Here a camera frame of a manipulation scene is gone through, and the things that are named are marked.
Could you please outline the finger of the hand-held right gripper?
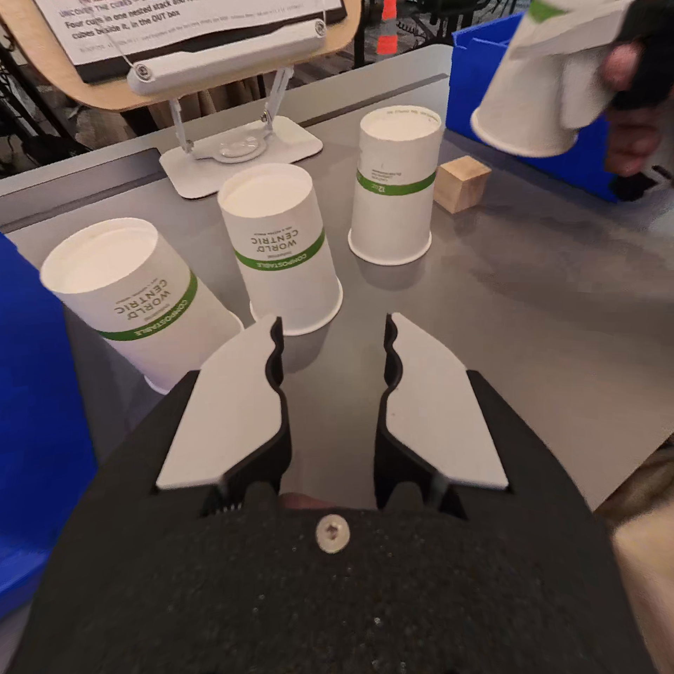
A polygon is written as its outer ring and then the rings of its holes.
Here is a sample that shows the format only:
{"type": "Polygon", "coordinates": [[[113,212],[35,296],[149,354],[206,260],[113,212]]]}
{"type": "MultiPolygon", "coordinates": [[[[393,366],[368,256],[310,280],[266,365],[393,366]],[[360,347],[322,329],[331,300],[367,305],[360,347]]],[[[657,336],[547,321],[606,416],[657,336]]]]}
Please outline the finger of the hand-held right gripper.
{"type": "Polygon", "coordinates": [[[562,71],[561,126],[580,130],[606,110],[613,94],[601,67],[609,50],[583,50],[565,56],[562,71]]]}
{"type": "Polygon", "coordinates": [[[569,55],[614,41],[629,4],[531,4],[510,42],[514,59],[569,55]]]}

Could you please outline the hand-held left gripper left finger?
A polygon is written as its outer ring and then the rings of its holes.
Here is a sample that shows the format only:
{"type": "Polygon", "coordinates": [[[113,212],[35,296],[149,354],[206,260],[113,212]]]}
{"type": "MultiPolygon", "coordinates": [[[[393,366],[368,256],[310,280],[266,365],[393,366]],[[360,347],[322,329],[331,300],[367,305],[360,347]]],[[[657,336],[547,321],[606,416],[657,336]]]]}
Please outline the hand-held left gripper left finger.
{"type": "Polygon", "coordinates": [[[254,483],[279,493],[292,459],[283,350],[282,318],[265,316],[206,360],[158,474],[160,491],[213,487],[228,510],[254,483]]]}

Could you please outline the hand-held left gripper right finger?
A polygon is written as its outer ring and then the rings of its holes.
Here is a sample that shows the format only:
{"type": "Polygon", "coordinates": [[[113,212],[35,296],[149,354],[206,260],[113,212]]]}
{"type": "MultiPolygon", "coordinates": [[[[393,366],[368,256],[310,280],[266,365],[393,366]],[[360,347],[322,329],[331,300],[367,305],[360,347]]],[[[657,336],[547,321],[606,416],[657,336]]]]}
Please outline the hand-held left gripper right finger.
{"type": "Polygon", "coordinates": [[[385,391],[375,432],[375,502],[403,483],[423,504],[462,510],[454,487],[506,492],[509,481],[467,367],[401,313],[385,319],[385,391]]]}

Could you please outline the white paper cup green band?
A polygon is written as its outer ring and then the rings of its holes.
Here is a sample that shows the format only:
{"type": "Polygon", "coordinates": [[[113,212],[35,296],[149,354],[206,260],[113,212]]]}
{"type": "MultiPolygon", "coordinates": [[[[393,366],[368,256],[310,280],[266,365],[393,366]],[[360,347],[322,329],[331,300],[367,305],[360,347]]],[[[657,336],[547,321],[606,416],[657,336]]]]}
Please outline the white paper cup green band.
{"type": "Polygon", "coordinates": [[[244,329],[155,226],[114,218],[58,244],[40,281],[160,394],[244,329]]]}
{"type": "Polygon", "coordinates": [[[429,250],[443,128],[440,115],[415,105],[387,106],[361,119],[348,234],[357,257],[397,266],[429,250]]]}
{"type": "MultiPolygon", "coordinates": [[[[632,1],[531,1],[531,4],[630,4],[632,1]]],[[[617,40],[587,50],[609,50],[617,40]]],[[[559,156],[577,141],[579,130],[561,126],[562,71],[566,55],[514,59],[510,45],[470,118],[484,143],[511,155],[559,156]]]]}
{"type": "Polygon", "coordinates": [[[294,164],[258,164],[228,178],[217,202],[253,319],[280,317],[285,336],[331,322],[343,289],[311,175],[294,164]]]}

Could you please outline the blue plastic bin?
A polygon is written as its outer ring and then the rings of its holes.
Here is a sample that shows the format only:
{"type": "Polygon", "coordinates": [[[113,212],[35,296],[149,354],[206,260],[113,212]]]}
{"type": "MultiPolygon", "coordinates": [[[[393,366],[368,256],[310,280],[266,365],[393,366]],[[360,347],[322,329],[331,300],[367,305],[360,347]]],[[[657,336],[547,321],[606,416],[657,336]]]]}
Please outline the blue plastic bin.
{"type": "Polygon", "coordinates": [[[97,471],[61,302],[1,235],[1,619],[28,603],[97,471]]]}
{"type": "MultiPolygon", "coordinates": [[[[478,141],[470,117],[481,103],[525,13],[523,10],[452,34],[454,49],[445,123],[449,130],[478,141]]],[[[567,153],[550,158],[517,157],[517,160],[553,179],[618,204],[619,199],[609,188],[614,175],[604,170],[608,134],[608,122],[605,115],[601,115],[580,130],[575,146],[567,153]]]]}

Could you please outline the person's right hand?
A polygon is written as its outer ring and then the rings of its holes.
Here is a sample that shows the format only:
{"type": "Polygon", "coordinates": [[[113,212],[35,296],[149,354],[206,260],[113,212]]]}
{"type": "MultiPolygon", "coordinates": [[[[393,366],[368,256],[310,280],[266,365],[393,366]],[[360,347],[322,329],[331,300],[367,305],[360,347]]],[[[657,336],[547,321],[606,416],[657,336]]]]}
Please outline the person's right hand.
{"type": "MultiPolygon", "coordinates": [[[[631,88],[640,64],[643,46],[639,42],[621,43],[604,59],[601,75],[604,83],[617,94],[631,88]]],[[[659,130],[663,106],[619,111],[611,108],[604,169],[608,173],[630,177],[641,172],[647,159],[661,143],[659,130]]]]}

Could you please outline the wooden cube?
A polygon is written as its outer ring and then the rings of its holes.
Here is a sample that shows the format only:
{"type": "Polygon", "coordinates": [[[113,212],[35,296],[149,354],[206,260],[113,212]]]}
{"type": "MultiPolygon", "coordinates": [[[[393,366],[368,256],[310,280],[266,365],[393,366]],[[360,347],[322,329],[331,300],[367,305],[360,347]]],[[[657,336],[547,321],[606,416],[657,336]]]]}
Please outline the wooden cube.
{"type": "Polygon", "coordinates": [[[434,202],[450,214],[481,203],[492,169],[472,156],[440,164],[434,181],[434,202]]]}

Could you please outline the orange traffic cone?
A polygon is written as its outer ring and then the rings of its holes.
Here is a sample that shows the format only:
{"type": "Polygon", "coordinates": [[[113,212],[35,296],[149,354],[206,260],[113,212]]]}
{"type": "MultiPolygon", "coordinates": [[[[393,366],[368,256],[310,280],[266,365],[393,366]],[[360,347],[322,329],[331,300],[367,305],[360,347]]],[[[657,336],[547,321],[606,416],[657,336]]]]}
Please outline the orange traffic cone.
{"type": "Polygon", "coordinates": [[[376,59],[381,61],[392,57],[398,51],[398,26],[396,1],[383,1],[382,17],[376,45],[376,59]]]}

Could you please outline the instruction sheet on stand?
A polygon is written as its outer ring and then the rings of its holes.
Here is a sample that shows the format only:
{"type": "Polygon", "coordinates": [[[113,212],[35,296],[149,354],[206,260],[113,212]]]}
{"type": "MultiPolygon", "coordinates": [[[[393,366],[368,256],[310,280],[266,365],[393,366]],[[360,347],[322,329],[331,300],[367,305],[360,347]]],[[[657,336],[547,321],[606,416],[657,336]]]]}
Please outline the instruction sheet on stand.
{"type": "Polygon", "coordinates": [[[81,104],[121,113],[168,102],[179,148],[162,152],[160,164],[182,198],[197,199],[218,192],[247,167],[292,164],[322,151],[320,140],[278,110],[296,64],[335,53],[355,37],[361,2],[344,3],[346,17],[334,24],[312,18],[222,32],[84,66],[70,61],[35,1],[2,1],[1,22],[43,78],[81,104]],[[262,95],[258,121],[188,138],[182,98],[271,72],[274,81],[262,95]]]}

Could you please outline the printed instruction sheet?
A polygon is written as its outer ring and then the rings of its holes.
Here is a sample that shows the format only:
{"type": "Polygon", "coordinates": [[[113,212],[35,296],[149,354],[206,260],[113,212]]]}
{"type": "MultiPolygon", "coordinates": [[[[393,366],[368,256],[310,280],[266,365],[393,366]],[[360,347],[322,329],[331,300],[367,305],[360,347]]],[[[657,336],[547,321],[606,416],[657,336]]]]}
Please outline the printed instruction sheet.
{"type": "Polygon", "coordinates": [[[75,66],[174,46],[191,38],[272,29],[312,18],[334,24],[344,1],[36,1],[75,66]]]}

